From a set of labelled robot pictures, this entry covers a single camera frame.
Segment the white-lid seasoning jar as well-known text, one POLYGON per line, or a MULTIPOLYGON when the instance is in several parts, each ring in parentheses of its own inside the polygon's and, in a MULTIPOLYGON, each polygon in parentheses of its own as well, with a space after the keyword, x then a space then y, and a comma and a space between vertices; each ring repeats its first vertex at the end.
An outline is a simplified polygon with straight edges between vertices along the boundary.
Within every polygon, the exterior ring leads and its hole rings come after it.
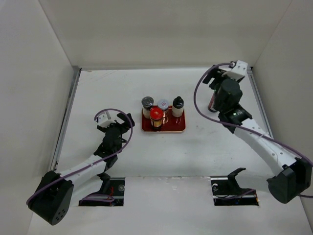
POLYGON ((167 99, 160 99, 157 102, 157 106, 163 111, 163 123, 168 121, 169 101, 167 99))

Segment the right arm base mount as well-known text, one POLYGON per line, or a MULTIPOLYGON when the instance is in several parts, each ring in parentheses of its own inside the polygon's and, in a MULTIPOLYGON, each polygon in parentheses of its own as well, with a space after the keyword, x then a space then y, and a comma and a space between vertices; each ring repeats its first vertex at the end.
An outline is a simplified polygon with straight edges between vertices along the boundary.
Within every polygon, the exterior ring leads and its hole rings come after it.
POLYGON ((214 206, 259 206, 256 190, 241 188, 236 180, 245 170, 240 167, 227 176, 210 177, 214 206))

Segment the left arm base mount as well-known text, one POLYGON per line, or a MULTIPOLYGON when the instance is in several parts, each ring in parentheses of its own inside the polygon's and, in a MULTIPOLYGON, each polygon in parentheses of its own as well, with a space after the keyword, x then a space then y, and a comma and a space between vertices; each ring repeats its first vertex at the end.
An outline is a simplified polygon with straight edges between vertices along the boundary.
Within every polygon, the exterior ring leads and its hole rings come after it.
POLYGON ((78 202, 80 207, 121 207, 124 206, 125 177, 112 178, 107 173, 98 175, 102 181, 96 192, 88 193, 86 199, 78 202))

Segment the red lacquer tray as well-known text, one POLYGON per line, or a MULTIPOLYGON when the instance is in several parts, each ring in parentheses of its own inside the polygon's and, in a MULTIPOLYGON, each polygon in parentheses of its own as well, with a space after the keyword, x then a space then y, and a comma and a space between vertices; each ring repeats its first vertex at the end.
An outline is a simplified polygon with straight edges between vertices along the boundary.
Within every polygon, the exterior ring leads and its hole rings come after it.
POLYGON ((185 121, 185 111, 183 110, 182 115, 180 117, 173 116, 172 113, 172 105, 169 106, 168 115, 163 121, 163 124, 160 129, 154 129, 151 125, 151 120, 145 118, 144 108, 141 111, 141 129, 144 132, 150 133, 179 133, 183 132, 186 128, 186 121, 185 121))

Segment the red-cap dark sauce bottle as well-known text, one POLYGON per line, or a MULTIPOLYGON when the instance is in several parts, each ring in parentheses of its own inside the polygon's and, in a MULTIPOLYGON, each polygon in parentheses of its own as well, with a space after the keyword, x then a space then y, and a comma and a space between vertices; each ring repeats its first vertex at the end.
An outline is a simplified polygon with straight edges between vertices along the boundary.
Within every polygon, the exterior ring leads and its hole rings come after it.
POLYGON ((151 126, 154 130, 160 130, 163 125, 163 110, 159 107, 153 107, 150 110, 151 126))

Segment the tall vinegar bottle black cap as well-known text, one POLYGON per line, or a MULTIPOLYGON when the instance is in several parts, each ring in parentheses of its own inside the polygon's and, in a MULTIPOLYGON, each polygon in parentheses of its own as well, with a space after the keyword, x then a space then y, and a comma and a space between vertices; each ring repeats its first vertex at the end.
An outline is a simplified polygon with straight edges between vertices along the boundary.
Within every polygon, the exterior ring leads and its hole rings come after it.
POLYGON ((212 113, 217 112, 217 110, 214 108, 214 103, 215 103, 215 94, 212 95, 210 102, 208 104, 208 110, 212 113))

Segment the black-cap white salt bottle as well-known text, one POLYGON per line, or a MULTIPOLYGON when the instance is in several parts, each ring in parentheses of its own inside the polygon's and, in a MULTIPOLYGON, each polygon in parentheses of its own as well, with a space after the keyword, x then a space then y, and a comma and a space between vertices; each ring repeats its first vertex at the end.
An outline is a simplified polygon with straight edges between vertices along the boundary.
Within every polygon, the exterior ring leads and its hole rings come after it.
POLYGON ((176 118, 182 116, 182 113, 184 111, 184 100, 182 99, 181 96, 177 96, 173 100, 173 105, 172 105, 172 115, 176 118))

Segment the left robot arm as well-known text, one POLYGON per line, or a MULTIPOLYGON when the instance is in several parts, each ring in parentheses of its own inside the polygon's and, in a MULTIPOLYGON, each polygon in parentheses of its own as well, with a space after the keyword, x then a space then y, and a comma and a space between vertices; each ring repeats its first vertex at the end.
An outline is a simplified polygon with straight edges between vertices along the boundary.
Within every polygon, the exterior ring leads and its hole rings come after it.
POLYGON ((94 176, 107 177, 106 171, 118 160, 118 154, 130 140, 123 134, 130 131, 134 123, 113 122, 107 127, 97 126, 105 134, 96 151, 84 162, 61 173, 47 172, 36 191, 27 200, 28 208, 50 225, 58 224, 68 212, 74 190, 94 176))

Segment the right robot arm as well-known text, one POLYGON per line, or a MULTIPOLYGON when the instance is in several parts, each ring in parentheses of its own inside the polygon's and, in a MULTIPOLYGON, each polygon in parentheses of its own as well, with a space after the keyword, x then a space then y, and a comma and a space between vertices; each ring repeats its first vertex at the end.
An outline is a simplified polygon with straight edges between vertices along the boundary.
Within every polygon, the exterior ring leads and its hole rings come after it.
POLYGON ((311 184, 312 165, 271 139, 241 107, 219 114, 220 121, 206 121, 197 114, 193 76, 151 75, 124 79, 119 100, 127 105, 142 132, 134 133, 123 172, 142 176, 202 176, 223 173, 227 180, 213 187, 215 194, 235 200, 254 190, 269 192, 286 204, 311 184), (139 106, 140 98, 174 98, 182 95, 187 108, 180 117, 169 115, 154 129, 139 106))

